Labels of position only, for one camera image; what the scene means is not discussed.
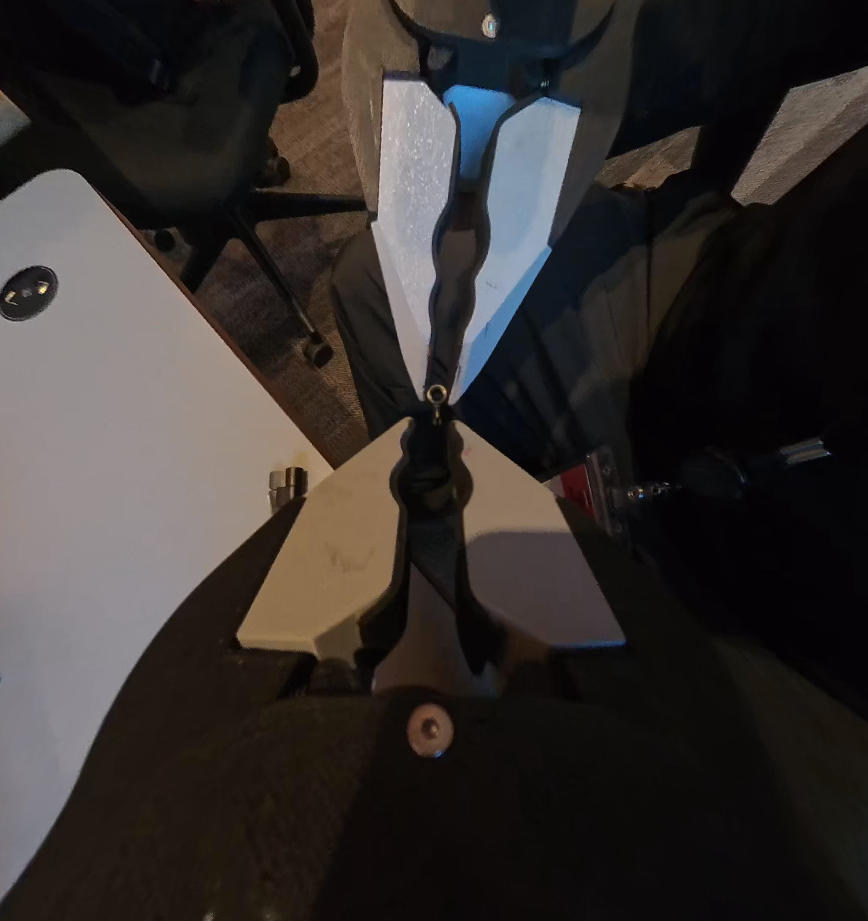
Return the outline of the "black badge reel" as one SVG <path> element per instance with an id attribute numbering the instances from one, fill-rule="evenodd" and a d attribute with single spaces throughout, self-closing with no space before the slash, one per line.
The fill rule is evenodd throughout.
<path id="1" fill-rule="evenodd" d="M 821 438 L 786 445 L 769 453 L 735 455 L 707 448 L 683 461 L 676 476 L 608 487 L 616 508 L 629 508 L 680 492 L 704 499 L 740 500 L 755 485 L 792 469 L 831 459 Z"/>

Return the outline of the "grey desk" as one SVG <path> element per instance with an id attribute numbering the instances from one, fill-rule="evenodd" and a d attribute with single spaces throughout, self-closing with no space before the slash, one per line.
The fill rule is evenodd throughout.
<path id="1" fill-rule="evenodd" d="M 101 195 L 55 170 L 0 201 L 0 901 L 181 602 L 267 521 L 268 475 L 331 466 Z"/>

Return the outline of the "person's dark clothing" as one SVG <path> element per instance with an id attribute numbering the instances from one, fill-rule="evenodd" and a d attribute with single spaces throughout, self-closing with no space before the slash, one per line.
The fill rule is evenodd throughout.
<path id="1" fill-rule="evenodd" d="M 821 438 L 831 459 L 740 500 L 655 501 L 639 546 L 694 613 L 868 708 L 868 182 L 747 208 L 690 172 L 594 188 L 454 413 L 536 476 Z"/>

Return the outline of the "black office chair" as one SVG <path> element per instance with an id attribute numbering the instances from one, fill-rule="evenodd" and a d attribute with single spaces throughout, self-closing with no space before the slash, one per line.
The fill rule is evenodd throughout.
<path id="1" fill-rule="evenodd" d="M 190 247 L 204 281 L 239 239 L 290 304 L 315 367 L 333 356 L 256 225 L 365 209 L 353 196 L 274 192 L 290 167 L 280 106 L 316 85 L 312 2 L 0 1 L 0 91 L 28 118 L 0 145 L 0 199 L 67 169 L 136 228 Z"/>

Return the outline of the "black round desk grommet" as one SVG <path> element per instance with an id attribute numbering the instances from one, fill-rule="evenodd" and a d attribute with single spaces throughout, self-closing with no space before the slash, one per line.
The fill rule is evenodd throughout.
<path id="1" fill-rule="evenodd" d="M 15 273 L 0 291 L 0 316 L 8 321 L 33 319 L 44 312 L 59 291 L 57 275 L 49 267 L 33 265 Z"/>

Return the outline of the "small metal cylinder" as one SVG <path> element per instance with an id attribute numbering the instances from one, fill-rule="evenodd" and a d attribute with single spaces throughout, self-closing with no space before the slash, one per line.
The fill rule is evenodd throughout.
<path id="1" fill-rule="evenodd" d="M 268 475 L 267 498 L 270 514 L 276 515 L 290 501 L 309 490 L 309 472 L 301 466 L 273 469 Z"/>

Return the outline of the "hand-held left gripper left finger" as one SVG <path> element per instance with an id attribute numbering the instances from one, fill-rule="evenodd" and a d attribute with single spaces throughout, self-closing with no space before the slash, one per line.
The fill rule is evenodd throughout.
<path id="1" fill-rule="evenodd" d="M 394 580 L 400 507 L 391 481 L 405 418 L 310 489 L 236 639 L 243 649 L 353 661 L 359 621 Z"/>

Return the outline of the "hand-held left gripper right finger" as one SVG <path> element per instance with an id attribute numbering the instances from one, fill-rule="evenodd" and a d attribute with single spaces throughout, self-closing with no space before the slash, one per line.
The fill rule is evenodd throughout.
<path id="1" fill-rule="evenodd" d="M 527 651 L 624 647 L 625 635 L 557 496 L 469 426 L 450 422 L 454 611 L 473 673 Z"/>

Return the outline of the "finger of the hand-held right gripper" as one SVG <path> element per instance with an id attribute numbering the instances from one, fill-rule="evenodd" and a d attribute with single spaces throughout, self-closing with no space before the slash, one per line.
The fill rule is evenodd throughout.
<path id="1" fill-rule="evenodd" d="M 411 385 L 428 387 L 436 249 L 455 187 L 458 117 L 421 79 L 386 76 L 378 209 L 371 223 L 396 338 Z"/>
<path id="2" fill-rule="evenodd" d="M 486 246 L 455 374 L 460 399 L 483 370 L 550 253 L 579 109 L 537 98 L 497 124 L 486 170 Z"/>

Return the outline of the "badge card holder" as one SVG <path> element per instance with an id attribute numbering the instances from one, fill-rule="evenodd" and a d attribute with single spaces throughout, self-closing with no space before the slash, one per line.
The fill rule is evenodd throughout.
<path id="1" fill-rule="evenodd" d="M 583 460 L 545 480 L 554 495 L 580 508 L 612 539 L 630 540 L 628 505 L 612 450 L 599 446 Z"/>

